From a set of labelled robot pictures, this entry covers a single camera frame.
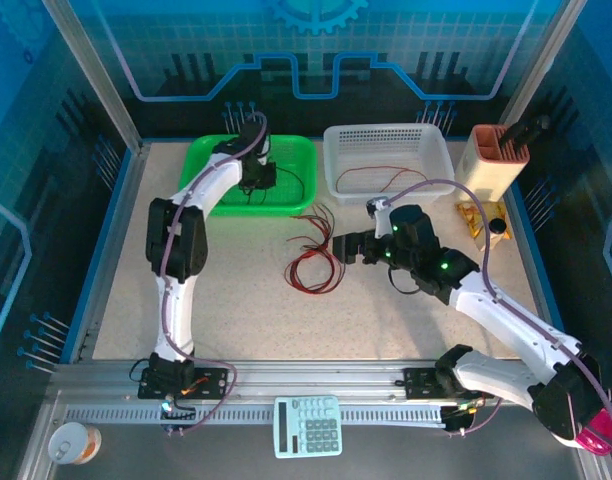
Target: white plastic basket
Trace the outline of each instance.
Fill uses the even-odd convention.
[[[361,204],[371,198],[399,193],[424,179],[412,172],[397,175],[402,170],[383,168],[386,166],[417,170],[429,179],[455,178],[446,142],[435,125],[341,125],[329,127],[324,132],[326,183],[340,204]],[[349,169],[364,167],[382,168],[352,170],[344,174]],[[388,188],[381,192],[389,182]],[[429,185],[409,193],[406,198],[430,203],[452,193],[453,189],[450,185]]]

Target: calculator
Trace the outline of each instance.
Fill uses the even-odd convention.
[[[329,457],[342,453],[337,397],[277,397],[274,413],[277,458]]]

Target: small bottle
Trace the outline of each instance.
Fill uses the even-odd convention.
[[[493,218],[488,222],[488,228],[490,228],[490,248],[495,248],[495,245],[504,237],[508,225],[501,218]],[[475,245],[480,252],[483,252],[486,248],[486,229],[484,227],[479,229],[475,236]]]

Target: red wire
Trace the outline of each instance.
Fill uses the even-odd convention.
[[[335,190],[339,192],[339,181],[341,180],[341,178],[346,175],[349,172],[358,172],[361,170],[375,170],[375,169],[380,169],[380,168],[390,168],[390,169],[394,169],[394,170],[399,170],[398,173],[395,174],[395,176],[393,178],[390,179],[390,182],[388,182],[388,184],[386,184],[386,186],[384,188],[382,188],[380,190],[380,192],[383,192],[384,190],[386,190],[388,187],[390,187],[390,185],[393,183],[393,181],[399,177],[402,173],[405,172],[410,172],[410,173],[416,173],[417,175],[420,175],[421,177],[424,178],[424,180],[428,180],[428,178],[426,177],[426,175],[424,175],[422,172],[420,172],[419,170],[413,170],[412,168],[406,168],[406,167],[397,167],[397,166],[393,166],[393,165],[379,165],[379,166],[374,166],[374,167],[357,167],[357,168],[349,168],[347,170],[344,170],[342,172],[342,174],[337,177],[337,181],[335,182]]]
[[[330,293],[341,283],[344,277],[345,266],[337,260],[337,258],[328,251],[328,244],[333,238],[333,230],[335,228],[335,217],[333,213],[325,205],[315,205],[313,207],[314,214],[312,215],[297,215],[293,218],[298,220],[308,220],[312,225],[317,228],[324,237],[322,242],[317,242],[313,238],[300,235],[298,237],[289,238],[287,242],[303,238],[312,242],[309,245],[303,245],[302,253],[295,260],[286,265],[284,269],[284,280],[291,287],[300,292],[308,293],[310,295],[322,295],[324,293]],[[330,275],[328,279],[323,282],[316,283],[313,285],[304,285],[304,282],[299,276],[298,270],[299,265],[304,260],[313,258],[316,256],[323,257],[330,267]]]

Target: gear logo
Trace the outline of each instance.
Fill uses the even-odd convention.
[[[344,28],[350,19],[357,19],[357,10],[367,7],[367,0],[271,0],[269,7],[275,19],[284,20],[286,27],[297,27],[299,33],[310,31],[333,33]]]

